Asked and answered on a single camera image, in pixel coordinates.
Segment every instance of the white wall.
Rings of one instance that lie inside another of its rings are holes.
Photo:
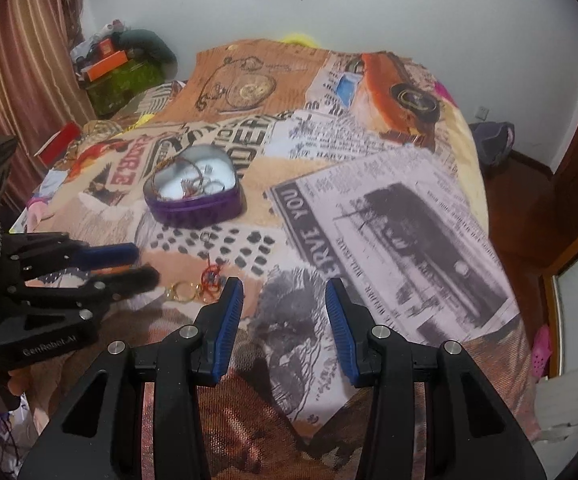
[[[156,32],[178,56],[179,78],[199,50],[289,32],[335,50],[414,57],[467,121],[490,108],[490,120],[515,123],[516,149],[547,165],[578,109],[575,0],[89,0],[86,11],[85,33],[114,18]]]

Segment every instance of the silver bolt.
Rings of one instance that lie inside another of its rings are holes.
[[[107,352],[109,352],[112,355],[118,355],[120,354],[120,352],[125,350],[125,343],[123,343],[122,341],[114,341],[112,343],[109,343],[109,346],[107,347]]]
[[[462,352],[462,346],[457,341],[447,341],[444,344],[444,350],[451,355],[458,355]]]
[[[198,335],[198,329],[193,325],[185,325],[178,333],[180,334],[180,337],[191,339]]]
[[[376,325],[371,329],[371,333],[378,339],[386,339],[391,335],[391,330],[388,326]]]

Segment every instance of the bedspread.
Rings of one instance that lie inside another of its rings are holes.
[[[162,286],[113,305],[98,344],[32,367],[39,429],[109,342],[156,342],[194,319],[203,303],[166,301],[163,287],[197,283],[209,257],[245,290],[229,372],[198,394],[215,478],[354,476],[371,395],[349,385],[336,359],[324,308],[332,276],[410,340],[463,341],[535,434],[530,349],[486,238],[469,128],[424,67],[386,52],[239,41],[200,53],[171,103],[117,133],[61,162],[69,175],[38,230],[94,245],[134,242]],[[202,230],[153,219],[144,179],[191,144],[229,154],[246,199],[240,217]],[[42,281],[85,277],[68,269]],[[415,478],[424,468],[422,399],[417,388]],[[153,475],[152,402],[147,385],[143,478]]]

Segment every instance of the wooden door frame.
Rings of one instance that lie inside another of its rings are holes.
[[[556,287],[556,280],[578,259],[578,238],[542,273],[542,283],[544,286],[547,301],[547,319],[549,320],[549,333],[551,338],[551,349],[553,354],[549,360],[549,377],[562,375],[563,367],[563,338],[562,329],[562,306],[560,305],[560,295]]]

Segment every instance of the electrical outlet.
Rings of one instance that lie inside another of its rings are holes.
[[[476,111],[476,119],[479,121],[486,121],[488,117],[489,109],[483,106],[479,106],[478,110]]]

